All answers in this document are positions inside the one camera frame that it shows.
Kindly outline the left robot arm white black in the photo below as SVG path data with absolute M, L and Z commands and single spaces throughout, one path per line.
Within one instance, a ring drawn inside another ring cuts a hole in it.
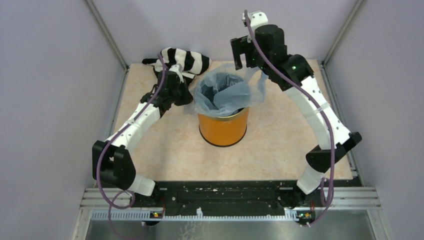
M 139 101 L 132 115 L 105 140 L 92 146 L 92 176 L 107 185 L 141 195 L 149 207 L 160 202 L 156 182 L 138 173 L 131 153 L 147 130 L 172 106 L 193 101 L 189 85 L 196 76 L 183 73 L 173 65 L 157 74 L 157 83 Z

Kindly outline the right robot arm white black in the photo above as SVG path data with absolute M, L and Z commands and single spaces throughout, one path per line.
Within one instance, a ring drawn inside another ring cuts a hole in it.
M 286 205 L 307 206 L 314 198 L 313 192 L 324 186 L 325 174 L 330 173 L 328 187 L 334 186 L 335 164 L 361 140 L 359 132 L 343 125 L 324 97 L 314 71 L 299 54 L 289 54 L 284 31 L 274 24 L 266 24 L 246 35 L 230 40 L 235 68 L 243 64 L 245 55 L 248 68 L 258 67 L 285 92 L 297 105 L 317 139 L 315 146 L 305 156 L 307 166 L 296 185 L 283 200 Z

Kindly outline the translucent blue plastic bag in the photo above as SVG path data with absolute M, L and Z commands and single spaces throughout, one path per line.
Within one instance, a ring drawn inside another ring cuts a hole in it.
M 194 82 L 189 90 L 193 101 L 184 113 L 220 118 L 259 105 L 266 99 L 267 79 L 258 67 L 236 70 L 233 63 L 222 64 Z

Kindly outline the orange trash bin gold rim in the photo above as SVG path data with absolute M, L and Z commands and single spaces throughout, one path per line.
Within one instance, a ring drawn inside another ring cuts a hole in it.
M 198 114 L 198 128 L 202 138 L 216 147 L 230 147 L 240 142 L 248 128 L 249 108 L 224 117 Z

